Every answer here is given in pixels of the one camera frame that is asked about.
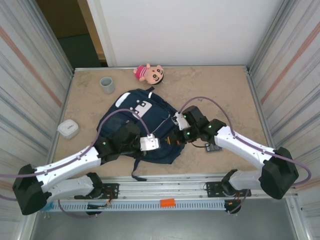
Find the orange tag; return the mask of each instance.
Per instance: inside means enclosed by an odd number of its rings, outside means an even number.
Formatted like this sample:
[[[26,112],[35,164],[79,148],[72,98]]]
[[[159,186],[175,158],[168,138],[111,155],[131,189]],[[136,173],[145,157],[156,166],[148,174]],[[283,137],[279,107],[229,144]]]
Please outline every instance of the orange tag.
[[[161,208],[168,208],[168,207],[174,207],[174,206],[176,206],[176,201],[174,198],[160,200]]]

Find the white wall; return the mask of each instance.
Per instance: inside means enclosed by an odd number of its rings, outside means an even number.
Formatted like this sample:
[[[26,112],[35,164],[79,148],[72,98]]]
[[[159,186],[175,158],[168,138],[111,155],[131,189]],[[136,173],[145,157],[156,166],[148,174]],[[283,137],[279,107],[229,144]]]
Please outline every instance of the white wall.
[[[247,65],[283,0],[88,0],[109,66]]]

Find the doorway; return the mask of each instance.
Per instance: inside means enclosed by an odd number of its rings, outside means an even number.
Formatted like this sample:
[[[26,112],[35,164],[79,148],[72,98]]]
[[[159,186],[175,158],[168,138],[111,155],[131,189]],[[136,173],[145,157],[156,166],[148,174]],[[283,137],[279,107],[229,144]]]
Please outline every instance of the doorway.
[[[107,67],[87,0],[36,0],[73,69]]]

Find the pink shirt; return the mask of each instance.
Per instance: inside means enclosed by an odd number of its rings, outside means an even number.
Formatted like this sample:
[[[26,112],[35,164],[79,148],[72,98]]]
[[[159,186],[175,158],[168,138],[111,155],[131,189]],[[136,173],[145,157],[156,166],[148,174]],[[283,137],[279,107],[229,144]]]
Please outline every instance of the pink shirt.
[[[137,78],[137,79],[140,79],[140,78],[142,78],[145,74],[146,74],[146,71],[148,70],[148,68],[146,67],[146,66],[138,66],[137,68],[136,68],[136,73],[134,74],[135,75],[135,77]]]

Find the small white container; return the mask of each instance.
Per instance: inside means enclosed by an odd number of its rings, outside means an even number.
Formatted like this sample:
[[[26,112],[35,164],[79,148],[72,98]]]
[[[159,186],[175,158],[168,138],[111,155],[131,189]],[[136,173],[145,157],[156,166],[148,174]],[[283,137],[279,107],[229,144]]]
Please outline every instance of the small white container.
[[[72,139],[79,133],[79,126],[75,121],[68,119],[60,123],[57,130],[65,139]]]

